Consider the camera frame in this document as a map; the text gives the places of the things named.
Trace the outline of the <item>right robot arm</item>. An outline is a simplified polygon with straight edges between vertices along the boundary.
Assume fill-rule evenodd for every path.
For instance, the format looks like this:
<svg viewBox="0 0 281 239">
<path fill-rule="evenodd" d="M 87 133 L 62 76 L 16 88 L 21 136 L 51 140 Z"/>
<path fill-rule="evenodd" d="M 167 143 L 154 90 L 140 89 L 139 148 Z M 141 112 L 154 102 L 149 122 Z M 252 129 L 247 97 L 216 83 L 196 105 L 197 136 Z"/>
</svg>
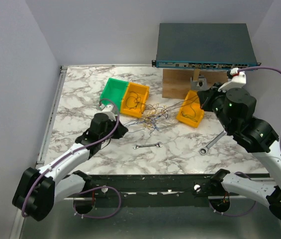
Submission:
<svg viewBox="0 0 281 239">
<path fill-rule="evenodd" d="M 276 183 L 266 185 L 220 169 L 211 177 L 208 189 L 215 195 L 245 196 L 268 207 L 281 220 L 281 139 L 268 122 L 253 116 L 257 100 L 243 88 L 220 92 L 216 85 L 197 95 L 201 109 L 214 112 L 226 133 L 256 157 Z"/>
</svg>

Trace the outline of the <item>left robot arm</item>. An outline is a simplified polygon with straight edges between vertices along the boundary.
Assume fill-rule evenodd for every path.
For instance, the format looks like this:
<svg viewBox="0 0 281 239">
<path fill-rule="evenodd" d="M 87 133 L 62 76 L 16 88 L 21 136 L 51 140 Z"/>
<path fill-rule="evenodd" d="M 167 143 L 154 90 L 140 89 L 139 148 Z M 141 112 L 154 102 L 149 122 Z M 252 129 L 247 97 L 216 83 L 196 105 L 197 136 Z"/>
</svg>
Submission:
<svg viewBox="0 0 281 239">
<path fill-rule="evenodd" d="M 120 139 L 128 132 L 114 113 L 97 113 L 90 127 L 60 157 L 35 169 L 27 168 L 20 179 L 12 204 L 21 210 L 21 215 L 41 221 L 47 217 L 55 203 L 78 194 L 93 196 L 102 189 L 91 178 L 74 169 L 91 159 L 107 139 Z"/>
</svg>

